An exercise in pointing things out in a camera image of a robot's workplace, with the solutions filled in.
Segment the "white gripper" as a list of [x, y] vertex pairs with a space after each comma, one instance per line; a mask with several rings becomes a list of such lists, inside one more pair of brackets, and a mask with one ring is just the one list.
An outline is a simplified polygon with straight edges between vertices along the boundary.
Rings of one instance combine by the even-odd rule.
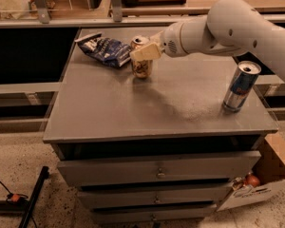
[[[163, 51], [170, 57], [183, 57], [187, 52], [181, 44], [181, 28], [183, 22], [178, 22], [167, 27], [161, 34]], [[142, 47], [137, 47], [130, 52], [134, 61], [149, 61], [159, 59], [162, 56], [161, 47], [156, 42], [151, 42]]]

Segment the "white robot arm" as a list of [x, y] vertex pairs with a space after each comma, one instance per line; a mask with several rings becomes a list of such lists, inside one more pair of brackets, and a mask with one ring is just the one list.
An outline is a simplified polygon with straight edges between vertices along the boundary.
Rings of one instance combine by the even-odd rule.
[[285, 28], [264, 19], [242, 0], [217, 1], [207, 15], [170, 25], [130, 57], [144, 61], [196, 52], [220, 56], [250, 52], [285, 83]]

